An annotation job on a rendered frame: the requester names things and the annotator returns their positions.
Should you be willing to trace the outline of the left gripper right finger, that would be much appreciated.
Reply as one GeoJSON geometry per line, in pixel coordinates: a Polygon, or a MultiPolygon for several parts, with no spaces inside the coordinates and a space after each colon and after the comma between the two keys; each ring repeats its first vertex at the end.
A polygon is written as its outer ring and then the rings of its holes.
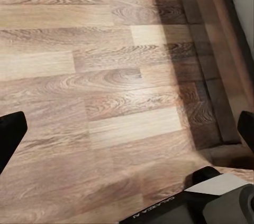
{"type": "Polygon", "coordinates": [[[237,130],[254,153],[254,113],[242,111],[237,130]]]}

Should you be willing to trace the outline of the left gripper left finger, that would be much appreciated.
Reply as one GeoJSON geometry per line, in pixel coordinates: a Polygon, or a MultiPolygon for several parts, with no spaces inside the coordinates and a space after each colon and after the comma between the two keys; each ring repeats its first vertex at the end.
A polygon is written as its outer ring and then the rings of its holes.
{"type": "Polygon", "coordinates": [[[23,111],[0,117],[0,174],[28,130],[23,111]]]}

